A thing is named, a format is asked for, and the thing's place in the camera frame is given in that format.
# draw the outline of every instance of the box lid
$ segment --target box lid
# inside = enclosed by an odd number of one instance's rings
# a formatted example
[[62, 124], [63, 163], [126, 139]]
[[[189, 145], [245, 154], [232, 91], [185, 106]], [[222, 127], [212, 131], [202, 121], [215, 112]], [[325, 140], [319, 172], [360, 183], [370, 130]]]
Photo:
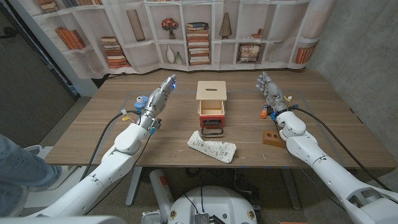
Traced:
[[197, 100], [226, 100], [225, 81], [199, 81]]

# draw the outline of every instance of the bookshelf backdrop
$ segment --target bookshelf backdrop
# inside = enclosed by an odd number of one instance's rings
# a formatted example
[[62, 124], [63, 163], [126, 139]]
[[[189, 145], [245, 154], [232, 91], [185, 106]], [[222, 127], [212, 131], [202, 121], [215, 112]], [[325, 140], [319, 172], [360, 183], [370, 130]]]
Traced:
[[[315, 52], [336, 2], [18, 1], [80, 78], [101, 78], [107, 73], [146, 73], [158, 68], [183, 71], [303, 68]], [[162, 27], [166, 18], [178, 23], [172, 31], [174, 39]], [[195, 31], [188, 24], [197, 22], [207, 24], [198, 29], [208, 34], [205, 41], [209, 49], [193, 57], [189, 43], [195, 39], [192, 38]], [[75, 46], [67, 44], [73, 41]], [[182, 63], [169, 62], [168, 46], [175, 55], [179, 53]]]

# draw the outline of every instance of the red flowers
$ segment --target red flowers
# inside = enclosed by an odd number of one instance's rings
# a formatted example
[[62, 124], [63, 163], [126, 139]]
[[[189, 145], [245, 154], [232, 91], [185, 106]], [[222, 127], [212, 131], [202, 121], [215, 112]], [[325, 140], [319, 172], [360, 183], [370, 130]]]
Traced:
[[162, 21], [163, 30], [174, 30], [178, 27], [178, 22], [172, 18], [166, 18]]

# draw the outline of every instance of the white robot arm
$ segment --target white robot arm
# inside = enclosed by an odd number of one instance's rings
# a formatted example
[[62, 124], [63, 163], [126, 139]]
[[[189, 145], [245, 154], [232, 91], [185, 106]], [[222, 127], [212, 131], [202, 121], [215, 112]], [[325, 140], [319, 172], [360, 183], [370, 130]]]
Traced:
[[306, 131], [305, 123], [288, 110], [280, 88], [263, 72], [257, 87], [274, 110], [273, 119], [283, 127], [279, 134], [288, 151], [308, 164], [337, 196], [355, 223], [397, 223], [398, 194], [365, 184], [328, 156]]
[[132, 155], [140, 151], [141, 140], [149, 133], [153, 134], [155, 128], [159, 128], [161, 120], [155, 117], [165, 108], [174, 88], [175, 75], [172, 75], [155, 89], [150, 97], [143, 96], [147, 100], [141, 101], [137, 107], [140, 111], [139, 119], [116, 137], [114, 145], [105, 153], [101, 164], [54, 204], [29, 217], [84, 215], [104, 189], [132, 169], [136, 161]]

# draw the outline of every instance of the blue jeans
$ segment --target blue jeans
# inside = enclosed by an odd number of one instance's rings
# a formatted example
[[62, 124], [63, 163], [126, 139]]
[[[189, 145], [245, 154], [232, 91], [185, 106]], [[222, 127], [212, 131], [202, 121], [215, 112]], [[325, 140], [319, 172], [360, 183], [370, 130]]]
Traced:
[[60, 166], [23, 150], [0, 134], [0, 217], [8, 216], [22, 197], [22, 187], [50, 187], [61, 174]]

